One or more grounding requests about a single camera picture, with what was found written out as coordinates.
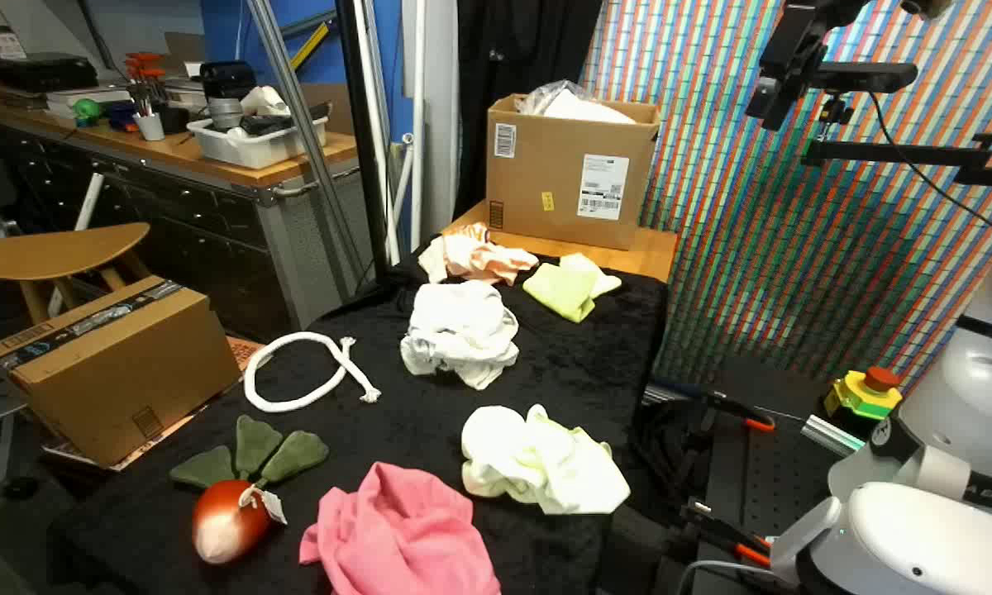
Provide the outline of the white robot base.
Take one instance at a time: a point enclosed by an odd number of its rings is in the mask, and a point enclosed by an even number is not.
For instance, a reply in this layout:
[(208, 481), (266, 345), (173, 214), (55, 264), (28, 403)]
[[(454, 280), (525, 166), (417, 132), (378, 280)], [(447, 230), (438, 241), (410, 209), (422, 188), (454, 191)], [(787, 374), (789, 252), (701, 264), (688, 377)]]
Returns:
[(992, 268), (912, 395), (773, 538), (798, 595), (992, 595)]

